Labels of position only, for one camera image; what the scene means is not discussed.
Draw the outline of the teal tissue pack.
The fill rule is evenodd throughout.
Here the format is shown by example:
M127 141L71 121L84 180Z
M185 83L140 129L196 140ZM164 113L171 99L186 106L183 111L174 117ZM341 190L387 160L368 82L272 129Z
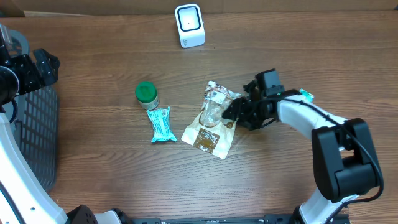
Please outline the teal tissue pack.
M306 99L309 101L309 102L313 102L313 100L314 100L314 95L313 94L311 94L310 92L308 92L307 90L304 90L304 89L299 89L299 92L304 96L304 97L306 97Z

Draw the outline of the beige snack pouch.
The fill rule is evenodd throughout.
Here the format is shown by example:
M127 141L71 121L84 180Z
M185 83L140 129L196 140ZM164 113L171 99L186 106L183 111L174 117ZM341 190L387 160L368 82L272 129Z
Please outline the beige snack pouch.
M233 100L242 94L209 81L199 115L188 125L181 140L197 149L225 159L232 145L236 122L222 117Z

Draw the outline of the teal snack packet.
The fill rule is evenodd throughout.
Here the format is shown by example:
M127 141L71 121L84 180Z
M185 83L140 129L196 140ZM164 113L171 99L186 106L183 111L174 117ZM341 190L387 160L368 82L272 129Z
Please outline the teal snack packet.
M176 136L172 132L170 125L170 107L160 108L156 110L146 111L154 130L154 135L151 139L151 143L157 141L177 141Z

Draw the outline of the green lid container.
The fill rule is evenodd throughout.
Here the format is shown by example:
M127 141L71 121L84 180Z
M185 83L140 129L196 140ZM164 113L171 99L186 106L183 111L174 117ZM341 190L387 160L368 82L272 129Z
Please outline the green lid container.
M145 110L153 110L159 105L158 92L152 82L141 82L136 86L135 96Z

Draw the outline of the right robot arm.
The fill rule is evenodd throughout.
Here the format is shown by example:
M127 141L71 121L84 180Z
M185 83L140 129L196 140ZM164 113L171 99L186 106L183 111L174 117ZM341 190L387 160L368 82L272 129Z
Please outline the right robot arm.
M384 179L365 120L335 116L304 93L286 90L275 69L258 73L243 88L247 96L233 100L225 119L248 130L281 122L312 142L316 190L292 214L266 215L265 223L349 223L340 215L343 208L382 195Z

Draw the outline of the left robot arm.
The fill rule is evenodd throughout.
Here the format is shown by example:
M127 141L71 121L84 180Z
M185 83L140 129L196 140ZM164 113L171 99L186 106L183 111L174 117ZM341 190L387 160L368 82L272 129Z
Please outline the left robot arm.
M1 223L130 223L118 209L65 212L48 195L55 183L59 59L1 26Z

